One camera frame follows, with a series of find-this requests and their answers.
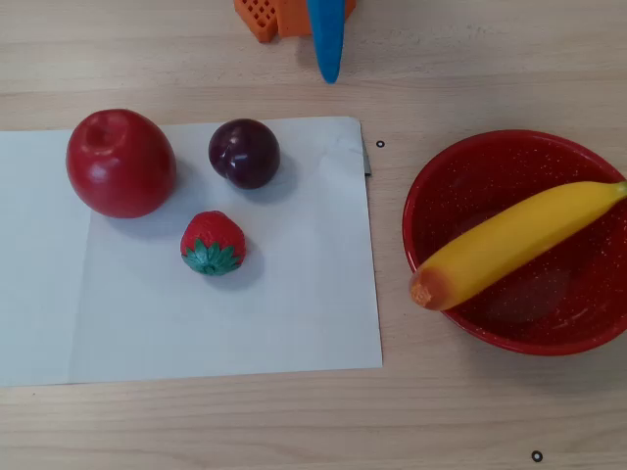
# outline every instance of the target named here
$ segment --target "banana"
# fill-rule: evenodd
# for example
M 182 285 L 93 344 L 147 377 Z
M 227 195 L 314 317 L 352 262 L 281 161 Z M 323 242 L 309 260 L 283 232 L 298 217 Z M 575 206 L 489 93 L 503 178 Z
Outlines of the banana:
M 412 299 L 446 310 L 594 222 L 627 198 L 627 181 L 556 186 L 498 213 L 432 255 L 410 282 Z

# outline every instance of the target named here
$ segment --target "orange object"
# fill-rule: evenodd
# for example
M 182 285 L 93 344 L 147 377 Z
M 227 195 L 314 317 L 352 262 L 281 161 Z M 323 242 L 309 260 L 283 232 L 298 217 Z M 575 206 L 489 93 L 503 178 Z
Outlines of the orange object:
M 233 3 L 239 16 L 259 42 L 270 42 L 278 31 L 274 7 L 276 0 L 233 0 Z
M 312 34 L 307 0 L 273 0 L 278 15 L 278 33 L 281 37 Z M 357 0 L 346 0 L 346 18 L 353 13 Z

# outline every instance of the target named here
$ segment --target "banana tip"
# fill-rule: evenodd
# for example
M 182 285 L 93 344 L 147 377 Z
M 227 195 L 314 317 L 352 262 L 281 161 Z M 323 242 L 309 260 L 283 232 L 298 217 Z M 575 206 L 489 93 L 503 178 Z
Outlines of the banana tip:
M 450 289 L 442 273 L 434 268 L 419 269 L 411 278 L 411 299 L 419 306 L 440 310 L 446 303 Z

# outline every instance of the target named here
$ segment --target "dark purple plum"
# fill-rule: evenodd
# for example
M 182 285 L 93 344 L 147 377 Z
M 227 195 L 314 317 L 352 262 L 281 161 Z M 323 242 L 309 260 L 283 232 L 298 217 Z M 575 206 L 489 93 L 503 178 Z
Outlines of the dark purple plum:
M 270 129 L 257 120 L 236 119 L 217 129 L 209 142 L 209 161 L 238 188 L 256 189 L 272 179 L 281 158 Z

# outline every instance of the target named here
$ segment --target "bowl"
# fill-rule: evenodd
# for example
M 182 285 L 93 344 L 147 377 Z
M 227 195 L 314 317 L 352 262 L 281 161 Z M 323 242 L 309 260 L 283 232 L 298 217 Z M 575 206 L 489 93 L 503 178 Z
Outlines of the bowl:
M 403 241 L 413 271 L 466 230 L 546 189 L 576 181 L 618 182 L 594 152 L 554 135 L 500 130 L 462 140 L 413 182 Z M 566 355 L 600 346 L 627 328 L 627 204 L 445 311 L 492 345 Z

